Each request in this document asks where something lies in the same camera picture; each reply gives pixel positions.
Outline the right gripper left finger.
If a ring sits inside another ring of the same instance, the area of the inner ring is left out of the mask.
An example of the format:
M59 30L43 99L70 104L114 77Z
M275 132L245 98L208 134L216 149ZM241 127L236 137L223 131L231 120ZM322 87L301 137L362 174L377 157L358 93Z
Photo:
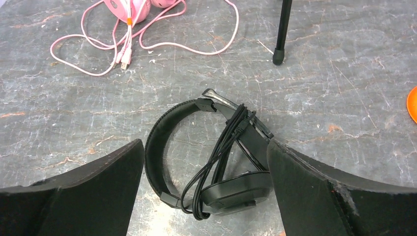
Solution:
M144 165L135 139L112 153L29 186L0 191L3 236L124 236Z

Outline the pink headphones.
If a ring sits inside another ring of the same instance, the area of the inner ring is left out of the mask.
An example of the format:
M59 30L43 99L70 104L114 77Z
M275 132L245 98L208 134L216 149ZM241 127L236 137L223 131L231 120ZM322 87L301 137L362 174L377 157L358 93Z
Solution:
M104 0L108 9L121 21L127 23L128 18L135 20L132 25L140 23L148 16L151 6L168 8L175 0Z

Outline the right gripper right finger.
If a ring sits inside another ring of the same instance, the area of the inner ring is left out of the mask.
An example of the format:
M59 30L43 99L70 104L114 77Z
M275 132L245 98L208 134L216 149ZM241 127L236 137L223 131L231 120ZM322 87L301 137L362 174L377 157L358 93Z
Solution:
M417 190L355 176L271 141L268 167L289 236L414 236Z

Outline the black headphones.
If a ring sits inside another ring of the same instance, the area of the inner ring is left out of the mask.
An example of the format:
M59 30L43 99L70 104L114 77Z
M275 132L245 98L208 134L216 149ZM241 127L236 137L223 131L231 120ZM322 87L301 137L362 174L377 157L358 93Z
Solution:
M163 177L163 156L175 127L195 112L220 112L226 127L205 166L186 185L181 195L169 190ZM266 200L272 190L267 164L271 131L244 104L237 105L209 88L197 99L177 104L153 126L145 146L145 171L148 181L166 205L192 214L197 220L211 215L228 215L253 208ZM237 144L255 171L224 179L233 144Z

